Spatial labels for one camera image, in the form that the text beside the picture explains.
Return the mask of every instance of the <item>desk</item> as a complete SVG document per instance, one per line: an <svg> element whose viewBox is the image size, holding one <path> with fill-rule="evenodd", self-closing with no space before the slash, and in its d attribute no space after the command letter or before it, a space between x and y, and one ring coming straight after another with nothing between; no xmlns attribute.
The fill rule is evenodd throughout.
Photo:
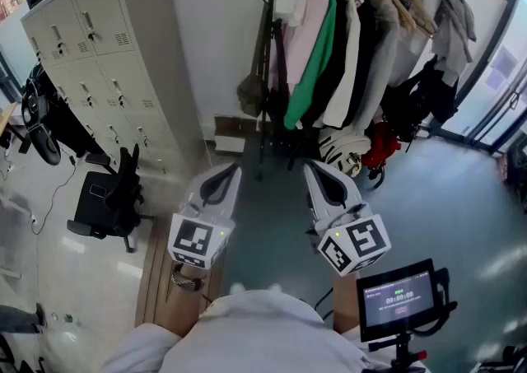
<svg viewBox="0 0 527 373"><path fill-rule="evenodd" d="M17 136L20 140L24 142L24 137L9 124L9 119L11 118L13 111L15 110L17 105L18 104L16 102L9 104L5 111L0 113L0 136L2 136L4 130L7 128L11 130L11 132L15 136Z"/></svg>
<svg viewBox="0 0 527 373"><path fill-rule="evenodd" d="M2 113L0 113L0 136L2 136L6 128L11 129L11 131L13 132L15 131L15 129L11 127L9 124L9 118L12 116L13 111L15 110L16 106L17 106L16 102L13 104L10 104L7 106L7 108ZM18 132L16 132L15 135L18 138L20 138L20 134ZM28 218L31 218L30 211L28 211L27 209L24 209L21 206L18 206L16 203L12 202L11 200L3 196L1 193L0 193L0 202L5 203L7 206L12 207L13 209L16 209L18 212L22 212L24 215L27 215Z"/></svg>

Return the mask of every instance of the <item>black cable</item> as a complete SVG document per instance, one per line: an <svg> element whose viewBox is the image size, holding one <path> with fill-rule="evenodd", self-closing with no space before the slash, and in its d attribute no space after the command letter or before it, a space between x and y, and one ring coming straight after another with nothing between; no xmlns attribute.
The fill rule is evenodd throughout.
<svg viewBox="0 0 527 373"><path fill-rule="evenodd" d="M54 199L55 199L55 194L57 194L58 190L61 189L62 187L64 187L66 184L69 183L69 180L72 179L72 177L75 175L75 171L77 171L77 165L75 164L75 160L73 159L73 156L71 156L69 153L67 153L66 151L63 150L63 152L67 155L69 155L69 160L70 162L73 164L73 172L72 174L68 177L68 179L66 180L66 182L64 184L61 184L59 185L55 191L53 192L53 195L51 196L51 207L49 208L48 210L48 213L46 213L46 216L44 217L44 222L42 222L42 227L38 230L38 231L35 231L33 229L33 224L35 223L34 221L31 223L31 232L35 235L38 235L40 234L40 232L44 229L44 226L46 225L46 221L48 219L48 216L49 214L51 213L51 211L53 210L53 204L54 204Z"/></svg>
<svg viewBox="0 0 527 373"><path fill-rule="evenodd" d="M324 317L322 318L322 320L326 320L326 319L327 319L332 313L333 313L333 311L330 310L328 313L326 313L326 314L324 315Z"/></svg>
<svg viewBox="0 0 527 373"><path fill-rule="evenodd" d="M205 294L202 294L201 297L203 297L205 300L207 300L208 303L212 304L212 300L205 296Z"/></svg>
<svg viewBox="0 0 527 373"><path fill-rule="evenodd" d="M318 310L319 305L322 303L322 301L328 298L329 294L331 294L332 292L333 292L333 287L331 287L331 289L328 292L326 292L324 296L315 304L315 311Z"/></svg>

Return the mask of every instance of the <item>green jacket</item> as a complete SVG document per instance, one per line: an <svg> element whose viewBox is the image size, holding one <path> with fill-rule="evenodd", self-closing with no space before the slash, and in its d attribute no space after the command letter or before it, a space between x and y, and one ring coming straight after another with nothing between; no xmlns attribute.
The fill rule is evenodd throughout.
<svg viewBox="0 0 527 373"><path fill-rule="evenodd" d="M337 11L337 0L329 0L328 14L320 27L319 36L311 53L310 60L305 66L304 74L300 83L297 83L289 106L287 107L284 125L293 130L302 115L309 109L313 89L320 74L325 70L329 57L333 51L333 36L335 33L335 15Z"/></svg>

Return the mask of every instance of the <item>wristwatch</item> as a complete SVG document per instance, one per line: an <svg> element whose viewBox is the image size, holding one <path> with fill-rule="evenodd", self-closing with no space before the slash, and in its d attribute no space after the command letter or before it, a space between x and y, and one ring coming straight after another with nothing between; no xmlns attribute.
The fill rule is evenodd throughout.
<svg viewBox="0 0 527 373"><path fill-rule="evenodd" d="M205 282L203 282L200 278L189 278L184 277L181 274L181 268L183 267L183 264L177 264L174 266L174 269L172 269L172 282L177 285L178 287L181 287L187 291L199 291L203 288L205 285Z"/></svg>

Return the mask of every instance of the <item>chair armrest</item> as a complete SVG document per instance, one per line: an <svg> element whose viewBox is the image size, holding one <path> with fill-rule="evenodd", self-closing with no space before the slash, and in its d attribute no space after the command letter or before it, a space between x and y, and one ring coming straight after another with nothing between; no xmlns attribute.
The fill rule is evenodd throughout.
<svg viewBox="0 0 527 373"><path fill-rule="evenodd" d="M86 162L88 164L95 164L97 166L108 166L111 159L108 155L97 155L96 153L88 153L86 155Z"/></svg>
<svg viewBox="0 0 527 373"><path fill-rule="evenodd" d="M78 234L78 235L86 235L86 236L91 235L92 228L91 226L87 224L81 224L80 222L68 220L68 222L66 222L66 227L71 232L74 232L75 234Z"/></svg>

